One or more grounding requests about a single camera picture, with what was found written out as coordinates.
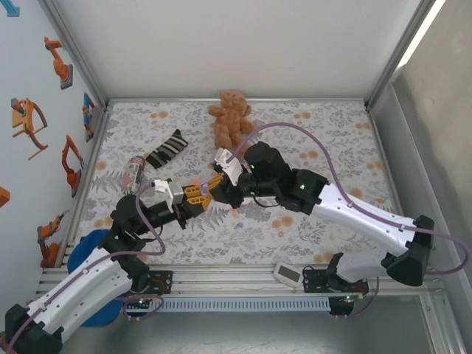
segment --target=floral tablecloth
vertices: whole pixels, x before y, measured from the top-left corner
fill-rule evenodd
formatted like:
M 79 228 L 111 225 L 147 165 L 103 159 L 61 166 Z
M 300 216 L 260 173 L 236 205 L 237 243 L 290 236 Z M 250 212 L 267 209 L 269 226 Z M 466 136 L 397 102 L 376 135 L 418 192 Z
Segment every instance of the floral tablecloth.
M 179 128 L 189 146 L 167 165 L 155 170 L 147 164 L 142 185 L 155 178 L 172 178 L 181 185 L 199 183 L 213 175 L 209 165 L 215 155 L 210 102 L 116 103 L 86 207 L 75 240 L 90 231 L 111 225 L 110 213 L 122 197 L 120 184 L 128 160 L 148 155 Z M 315 134 L 326 145 L 345 189 L 354 196 L 390 212 L 392 203 L 375 147 L 374 133 L 362 102 L 252 103 L 248 116 L 256 126 L 292 122 Z M 291 167 L 313 170 L 331 179 L 326 158 L 305 135 L 290 128 L 270 128 L 256 135 L 277 148 Z M 164 200 L 148 190 L 146 205 Z M 270 204 L 271 200 L 261 199 Z M 167 252 L 145 257 L 148 263 L 172 264 L 271 264 L 327 263 L 333 253 L 371 249 L 363 235 L 314 216 L 282 207 L 263 209 L 250 202 L 237 211 L 212 203 L 210 209 L 189 222 L 187 229 L 165 225 L 162 235 Z M 147 251 L 158 251 L 157 243 Z

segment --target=teddy bear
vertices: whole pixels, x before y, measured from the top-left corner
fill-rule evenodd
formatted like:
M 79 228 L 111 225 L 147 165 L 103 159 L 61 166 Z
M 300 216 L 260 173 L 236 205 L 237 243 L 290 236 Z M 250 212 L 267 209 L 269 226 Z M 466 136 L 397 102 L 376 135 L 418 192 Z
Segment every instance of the teddy bear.
M 211 105 L 208 113 L 216 117 L 215 120 L 215 148 L 237 148 L 243 141 L 241 133 L 251 133 L 256 127 L 246 117 L 251 113 L 251 106 L 246 102 L 244 95 L 238 91 L 222 91 L 218 95 L 221 107 Z M 251 145 L 246 143 L 241 151 L 243 156 Z

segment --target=striped sock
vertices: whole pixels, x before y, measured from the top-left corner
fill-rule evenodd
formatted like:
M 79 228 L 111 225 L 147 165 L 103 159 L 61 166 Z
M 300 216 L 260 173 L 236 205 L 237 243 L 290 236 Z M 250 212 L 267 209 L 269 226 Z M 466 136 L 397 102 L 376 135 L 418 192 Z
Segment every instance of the striped sock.
M 189 143 L 182 138 L 180 130 L 176 129 L 168 140 L 149 154 L 146 161 L 153 165 L 154 168 L 158 169 L 176 157 L 188 144 Z

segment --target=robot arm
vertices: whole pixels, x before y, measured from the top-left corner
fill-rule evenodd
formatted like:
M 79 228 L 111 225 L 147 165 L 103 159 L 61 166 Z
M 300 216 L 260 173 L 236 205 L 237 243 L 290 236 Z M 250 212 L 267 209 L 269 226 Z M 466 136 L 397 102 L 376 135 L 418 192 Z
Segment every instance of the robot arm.
M 202 195 L 198 186 L 155 181 L 154 187 L 166 193 L 166 200 L 151 207 L 138 201 L 150 225 L 156 228 L 178 221 L 184 229 L 187 220 L 199 216 L 211 201 L 238 208 L 244 198 L 275 196 L 281 207 L 328 218 L 366 235 L 381 247 L 352 255 L 335 254 L 325 272 L 334 291 L 344 291 L 360 279 L 385 274 L 407 285 L 422 284 L 431 235 L 388 226 L 375 217 L 424 229 L 432 229 L 431 219 L 393 215 L 351 196 L 374 216 L 368 217 L 349 205 L 325 177 L 309 170 L 291 169 L 276 149 L 263 142 L 246 151 L 250 172 L 236 159 L 226 163 L 227 157 L 227 152 L 219 151 L 214 163 L 219 174 L 209 181 L 209 195 Z M 120 294 L 142 291 L 147 286 L 149 267 L 137 255 L 145 246 L 138 236 L 149 230 L 139 217 L 136 196 L 120 199 L 111 217 L 111 230 L 81 267 L 28 308 L 16 305 L 7 312 L 7 342 L 21 327 L 27 328 L 14 344 L 18 354 L 59 353 L 71 333 L 103 305 Z

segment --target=white wall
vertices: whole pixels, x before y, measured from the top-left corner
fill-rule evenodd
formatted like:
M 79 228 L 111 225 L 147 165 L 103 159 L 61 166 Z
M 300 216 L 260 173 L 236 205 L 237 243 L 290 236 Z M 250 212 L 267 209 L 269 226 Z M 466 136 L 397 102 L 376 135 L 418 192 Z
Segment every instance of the white wall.
M 368 97 L 420 0 L 62 0 L 109 97 Z
M 57 39 L 38 2 L 15 0 L 20 17 L 8 18 L 0 7 L 0 186 L 10 191 L 11 200 L 0 208 L 0 319 L 15 303 L 25 305 L 38 287 L 41 252 L 36 229 L 46 225 L 65 209 L 72 209 L 70 186 L 61 165 L 66 134 L 75 141 L 87 162 L 93 140 L 85 142 L 83 128 L 83 92 L 86 85 L 74 70 L 73 86 L 60 90 L 59 77 L 52 67 L 53 57 L 44 48 L 44 36 Z M 65 63 L 71 63 L 62 49 Z M 26 134 L 12 138 L 20 128 L 12 128 L 10 100 L 26 97 L 43 111 L 48 127 L 38 140 L 48 144 L 32 160 L 37 149 Z M 33 114 L 35 127 L 41 126 Z M 69 153 L 69 165 L 79 163 Z M 58 242 L 68 229 L 71 214 L 51 238 Z M 0 320 L 0 330 L 4 321 Z

